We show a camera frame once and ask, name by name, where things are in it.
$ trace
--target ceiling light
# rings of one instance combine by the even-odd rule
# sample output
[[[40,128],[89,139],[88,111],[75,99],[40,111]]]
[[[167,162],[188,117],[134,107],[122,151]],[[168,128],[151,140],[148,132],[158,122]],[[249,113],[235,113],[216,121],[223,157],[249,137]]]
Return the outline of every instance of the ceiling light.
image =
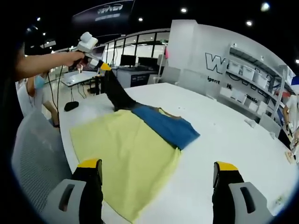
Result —
[[[186,13],[186,12],[187,12],[187,9],[186,9],[186,8],[181,8],[181,12],[182,12],[182,13]]]
[[[251,27],[252,26],[252,21],[250,21],[250,20],[246,21],[246,25]]]
[[[264,2],[264,3],[262,4],[262,6],[261,6],[261,11],[262,11],[262,12],[266,12],[266,11],[268,11],[269,9],[270,9],[270,5],[269,5],[269,3]]]

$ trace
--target floor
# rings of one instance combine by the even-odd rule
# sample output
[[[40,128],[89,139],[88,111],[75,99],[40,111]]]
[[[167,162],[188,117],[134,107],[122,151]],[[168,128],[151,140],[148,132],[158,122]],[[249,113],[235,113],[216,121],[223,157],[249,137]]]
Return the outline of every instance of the floor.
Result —
[[[51,81],[51,83],[47,83],[44,85],[44,95],[47,100],[49,100],[53,104],[53,98],[55,105],[57,105],[57,87],[58,87],[58,80]],[[63,84],[61,81],[59,83],[59,93],[58,93],[58,109],[63,109],[64,105],[67,102],[71,101],[71,93],[73,95],[73,100],[75,101],[81,101],[83,97],[93,97],[93,94],[90,94],[87,90],[90,88],[88,84],[86,85],[75,85],[73,87],[67,87],[65,84]],[[46,118],[51,118],[50,112],[43,106],[42,113],[45,115]]]

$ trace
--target pink object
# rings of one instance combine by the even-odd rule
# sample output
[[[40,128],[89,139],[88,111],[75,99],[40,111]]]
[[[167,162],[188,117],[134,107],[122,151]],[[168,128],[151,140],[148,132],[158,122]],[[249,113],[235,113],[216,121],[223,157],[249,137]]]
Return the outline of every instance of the pink object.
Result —
[[[168,50],[165,48],[165,58],[168,59]]]

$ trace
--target person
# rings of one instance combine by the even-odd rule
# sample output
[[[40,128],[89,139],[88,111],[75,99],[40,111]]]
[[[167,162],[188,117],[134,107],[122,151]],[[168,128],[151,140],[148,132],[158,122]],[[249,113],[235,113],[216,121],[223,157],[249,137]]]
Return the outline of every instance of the person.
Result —
[[[299,146],[299,93],[291,95],[283,109],[283,116],[285,119],[284,128],[279,134],[281,142],[288,147],[294,149]]]
[[[49,72],[43,72],[40,75],[30,77],[25,84],[21,85],[17,91],[19,103],[24,116],[27,116],[33,109],[42,111],[42,105],[51,113],[49,122],[54,127],[59,127],[57,110],[52,103],[45,100],[43,85]]]

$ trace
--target shelf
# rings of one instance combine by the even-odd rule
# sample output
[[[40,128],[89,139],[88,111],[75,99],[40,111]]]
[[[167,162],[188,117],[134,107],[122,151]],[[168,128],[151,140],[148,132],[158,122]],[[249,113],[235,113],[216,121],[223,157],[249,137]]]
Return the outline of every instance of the shelf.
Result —
[[[229,71],[229,70],[227,70],[226,73],[229,73],[229,74],[231,74],[231,75],[233,75],[233,76],[239,77],[239,78],[243,79],[244,81],[246,81],[246,82],[248,82],[248,83],[254,85],[254,86],[257,87],[258,89],[260,89],[261,91],[263,91],[264,93],[266,93],[267,95],[269,95],[272,99],[274,99],[274,100],[277,101],[277,97],[275,97],[273,94],[271,94],[271,93],[270,93],[269,91],[267,91],[266,89],[264,89],[264,88],[262,88],[261,86],[259,86],[259,85],[258,85],[257,83],[255,83],[254,81],[252,81],[252,80],[250,80],[250,79],[248,79],[248,78],[246,78],[246,77],[244,77],[244,76],[242,76],[242,75],[239,75],[239,74],[237,74],[237,73],[234,73],[234,72],[232,72],[232,71]]]
[[[256,117],[261,118],[261,115],[259,115],[256,112],[250,110],[247,106],[241,104],[240,102],[236,101],[235,99],[226,97],[226,96],[224,96],[222,94],[220,94],[219,96],[222,97],[222,98],[224,98],[224,99],[226,99],[226,100],[228,100],[228,101],[230,101],[230,102],[232,102],[232,103],[234,103],[234,104],[236,104],[236,105],[238,105],[239,107],[245,109],[246,111],[250,112],[251,114],[255,115]]]
[[[266,72],[267,74],[275,77],[275,78],[280,78],[282,79],[282,75],[276,71],[274,68],[272,68],[271,66],[266,65],[264,62],[256,59],[255,57],[253,57],[251,54],[239,49],[239,48],[235,48],[233,46],[231,46],[229,48],[229,53],[239,57],[251,64],[253,64],[254,66],[256,66],[257,68],[263,70],[264,72]],[[285,82],[285,88],[291,93],[291,94],[295,94],[295,91],[293,90],[293,88],[291,87],[291,85],[289,85],[287,82]]]

